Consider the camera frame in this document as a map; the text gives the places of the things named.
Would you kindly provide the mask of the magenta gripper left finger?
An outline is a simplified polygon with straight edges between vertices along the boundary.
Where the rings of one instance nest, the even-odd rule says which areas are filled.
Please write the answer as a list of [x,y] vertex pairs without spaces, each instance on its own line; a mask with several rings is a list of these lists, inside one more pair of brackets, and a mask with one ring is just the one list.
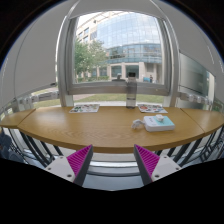
[[93,146],[89,145],[71,155],[59,156],[50,163],[45,170],[68,180],[76,185],[82,186],[93,156]]

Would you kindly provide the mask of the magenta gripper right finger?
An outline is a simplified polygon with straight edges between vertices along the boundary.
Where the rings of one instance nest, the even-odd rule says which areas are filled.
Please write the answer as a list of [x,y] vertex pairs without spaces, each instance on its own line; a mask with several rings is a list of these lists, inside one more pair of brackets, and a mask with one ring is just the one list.
[[139,145],[134,145],[134,156],[144,185],[155,182],[181,169],[167,155],[158,156]]

